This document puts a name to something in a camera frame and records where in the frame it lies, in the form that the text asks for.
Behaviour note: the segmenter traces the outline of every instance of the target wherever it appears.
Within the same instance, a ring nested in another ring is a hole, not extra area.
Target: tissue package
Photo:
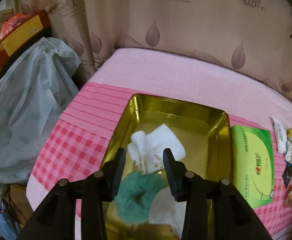
[[[233,184],[252,208],[272,202],[274,162],[270,132],[234,125]]]

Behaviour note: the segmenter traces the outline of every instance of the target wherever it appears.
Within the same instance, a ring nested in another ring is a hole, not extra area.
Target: curtain
[[[54,37],[80,57],[83,81],[117,48],[157,49],[233,69],[292,101],[292,7],[287,0],[19,0],[19,4],[25,14],[48,11]]]

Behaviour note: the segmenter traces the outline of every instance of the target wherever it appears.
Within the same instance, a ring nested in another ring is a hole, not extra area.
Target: metal screw
[[[185,176],[187,177],[187,178],[193,178],[193,177],[195,177],[195,173],[193,173],[192,171],[187,171],[186,173],[185,173]]]
[[[224,178],[224,179],[221,180],[221,183],[227,186],[227,185],[230,184],[230,180]]]
[[[59,186],[65,186],[69,182],[68,179],[60,179],[58,181]]]
[[[94,173],[94,177],[95,177],[95,178],[100,178],[100,177],[102,177],[102,176],[104,176],[104,172],[102,172],[102,171],[96,171],[96,172]]]

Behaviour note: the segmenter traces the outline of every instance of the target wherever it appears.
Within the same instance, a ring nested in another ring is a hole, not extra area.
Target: gold tin box
[[[130,136],[139,130],[146,134],[165,123],[185,148],[182,161],[189,171],[205,179],[231,179],[232,154],[228,115],[219,109],[195,103],[145,94],[133,95],[123,112],[108,146],[102,165],[114,158],[119,147],[126,149]],[[136,168],[129,154],[122,179]],[[213,238],[212,203],[207,201],[209,238]],[[104,203],[104,218],[109,240],[176,239],[169,225],[126,225],[117,216],[114,201]]]

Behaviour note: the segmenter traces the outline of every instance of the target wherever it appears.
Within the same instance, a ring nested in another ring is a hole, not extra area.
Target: checkered pattern
[[[59,179],[85,179],[102,163],[128,99],[136,90],[88,82],[59,118],[40,151],[32,174],[50,190]],[[255,122],[229,115],[230,124],[262,128]],[[284,204],[288,189],[281,178],[285,163],[277,152],[271,131],[275,155],[275,185],[273,202],[255,209],[270,235],[292,225],[292,209]],[[80,216],[81,202],[76,213]]]

